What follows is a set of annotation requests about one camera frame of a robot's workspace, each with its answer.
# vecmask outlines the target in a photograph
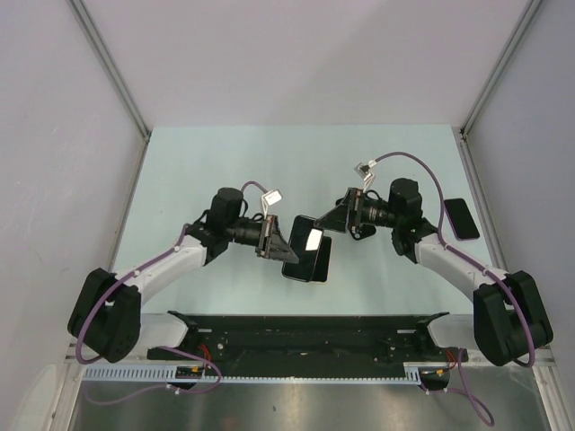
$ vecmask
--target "smartphone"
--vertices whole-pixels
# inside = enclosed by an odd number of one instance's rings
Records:
[[[325,283],[327,281],[327,273],[330,269],[330,257],[332,255],[332,238],[324,236],[320,244],[320,251],[315,260],[314,274],[312,275],[312,283]]]
[[[323,238],[323,229],[314,227],[314,222],[314,218],[305,215],[298,215],[294,219],[289,247],[298,256],[299,263],[284,263],[281,269],[284,277],[297,281],[312,281]]]
[[[446,199],[443,203],[446,206],[449,223],[458,240],[476,240],[480,237],[477,225],[463,198]]]

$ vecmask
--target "black smartphone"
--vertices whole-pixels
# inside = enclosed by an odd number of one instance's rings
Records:
[[[314,222],[314,218],[305,215],[298,215],[294,219],[289,235],[289,247],[298,256],[299,263],[284,263],[281,269],[284,277],[297,281],[312,281],[323,238],[323,229],[315,228]]]
[[[443,203],[446,206],[449,223],[451,223],[458,240],[476,240],[479,238],[479,230],[463,198],[446,199]]]
[[[315,260],[314,274],[312,283],[325,283],[327,274],[330,269],[330,257],[332,255],[332,238],[324,236],[320,244],[320,251]]]

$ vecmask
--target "metal frame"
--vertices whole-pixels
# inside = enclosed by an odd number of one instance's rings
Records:
[[[140,174],[142,173],[142,168],[144,167],[144,160],[146,159],[147,148],[149,144],[149,139],[145,141],[144,148],[142,149],[142,153],[139,156],[139,160],[137,162],[137,169],[136,175],[134,175],[134,179],[131,182],[128,201],[126,202],[126,208],[124,209],[124,215],[122,216],[122,220],[119,225],[118,235],[116,236],[116,241],[114,242],[114,246],[111,250],[111,254],[108,260],[108,267],[109,271],[114,269],[114,265],[116,263],[116,258],[118,257],[119,245],[121,244],[122,237],[124,236],[124,230],[126,229],[126,222],[128,221],[128,214],[129,210],[132,207],[132,202],[134,201],[134,196],[136,195],[136,188],[137,183],[140,179]]]
[[[89,365],[84,374],[87,382],[146,382],[146,383],[214,383],[215,376],[203,376],[201,378],[178,378],[176,368],[178,365],[159,364],[94,364]],[[342,381],[331,378],[306,378],[306,377],[223,377],[223,383],[306,383],[306,384],[421,384],[418,368],[404,365],[405,377],[379,377],[379,378],[356,378]]]
[[[150,129],[146,125],[139,108],[134,102],[134,97],[126,85],[126,81],[119,72],[108,47],[106,47],[102,35],[96,28],[96,24],[88,12],[84,1],[67,0],[67,3],[69,4],[70,9],[72,9],[72,14],[77,19],[78,24],[80,24],[85,37],[92,46],[94,54],[98,57],[104,72],[106,72],[106,75],[110,78],[112,87],[114,87],[119,99],[128,111],[129,116],[132,118],[134,125],[144,140],[148,142],[151,134]]]
[[[503,250],[501,249],[495,225],[491,218],[491,212],[482,189],[479,175],[469,151],[469,144],[462,133],[454,130],[454,135],[461,160],[464,164],[465,175],[471,186],[473,202],[477,207],[480,223],[485,233],[485,241],[487,242],[491,260],[493,260],[493,263],[499,268],[506,268]],[[545,407],[545,413],[547,414],[549,424],[553,431],[573,430],[575,429],[575,417],[573,416],[571,406],[567,402],[559,371],[553,358],[553,352],[550,348],[547,348],[546,352],[548,355],[547,364],[539,360],[539,352],[537,352],[537,361],[533,367],[539,393]]]
[[[479,116],[483,107],[487,103],[487,100],[489,100],[491,94],[493,93],[493,90],[497,86],[497,83],[503,76],[503,73],[507,70],[511,58],[513,58],[513,55],[518,50],[521,42],[526,36],[527,31],[531,28],[531,25],[535,21],[535,18],[537,17],[539,11],[541,10],[541,7],[543,6],[544,2],[545,0],[529,1],[529,4],[526,6],[523,14],[521,15],[521,18],[517,22],[515,29],[513,29],[513,31],[511,32],[511,36],[509,37],[509,40],[505,48],[501,52],[501,55],[498,58],[495,67],[491,71],[490,76],[487,79],[487,82],[480,91],[479,97],[473,104],[473,107],[469,112],[467,119],[465,119],[465,122],[462,126],[463,136],[469,135],[469,132],[471,131],[473,125],[475,124],[477,117]]]
[[[52,413],[50,431],[67,431],[69,429],[84,370],[85,366],[78,363],[66,364],[65,378],[62,389],[57,395],[57,407]]]
[[[487,358],[480,352],[479,350],[467,350],[467,354],[469,356],[469,361],[466,363],[466,366],[473,366],[473,367],[483,367],[483,366],[494,366],[491,362],[487,360]],[[82,347],[82,356],[96,356],[96,353],[91,350],[89,347]],[[71,343],[70,347],[66,353],[66,360],[64,361],[66,364],[73,365],[77,364],[75,361],[75,343]],[[122,359],[119,362],[119,365],[157,365],[158,361],[148,359],[146,357],[146,353],[142,354],[130,354]],[[412,367],[426,367],[426,366],[444,366],[445,362],[404,362],[405,366],[412,366]],[[162,361],[162,365],[201,365],[200,361],[193,361],[193,360],[167,360]],[[538,366],[547,366],[547,367],[555,367],[555,359],[553,358],[553,353],[549,347],[541,347],[537,349],[535,365]],[[506,366],[519,366],[513,363],[509,363]]]

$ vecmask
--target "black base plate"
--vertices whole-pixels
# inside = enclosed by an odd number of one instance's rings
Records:
[[[228,377],[404,377],[404,362],[447,361],[425,329],[430,317],[186,316],[197,327],[181,348],[205,344]],[[147,357],[187,360],[162,349]]]

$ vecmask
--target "white wall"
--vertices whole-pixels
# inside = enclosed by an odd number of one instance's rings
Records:
[[[143,141],[63,0],[0,13],[0,429],[61,364],[88,271],[109,262]]]
[[[461,126],[528,0],[86,0],[157,126]]]
[[[470,145],[509,269],[532,273],[553,352],[575,387],[575,2],[546,2],[472,129]]]

